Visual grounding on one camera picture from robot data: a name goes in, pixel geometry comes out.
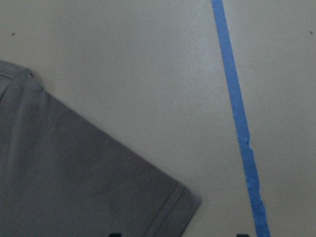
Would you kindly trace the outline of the blue tape line right lengthwise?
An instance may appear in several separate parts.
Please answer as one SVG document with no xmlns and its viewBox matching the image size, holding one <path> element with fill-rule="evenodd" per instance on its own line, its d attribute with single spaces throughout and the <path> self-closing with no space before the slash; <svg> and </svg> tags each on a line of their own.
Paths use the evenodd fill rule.
<svg viewBox="0 0 316 237">
<path fill-rule="evenodd" d="M 271 232 L 268 226 L 266 209 L 261 198 L 260 179 L 255 163 L 254 152 L 251 147 L 251 137 L 247 124 L 247 117 L 238 80 L 224 5 L 221 0 L 213 0 L 211 3 L 256 235 L 258 237 L 270 237 Z"/>
</svg>

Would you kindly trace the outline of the dark brown t-shirt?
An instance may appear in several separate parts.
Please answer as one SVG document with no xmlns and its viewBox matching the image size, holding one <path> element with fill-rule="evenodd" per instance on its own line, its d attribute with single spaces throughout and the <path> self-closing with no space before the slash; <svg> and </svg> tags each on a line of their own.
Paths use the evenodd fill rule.
<svg viewBox="0 0 316 237">
<path fill-rule="evenodd" d="M 3 237 L 180 237 L 201 198 L 0 64 Z"/>
</svg>

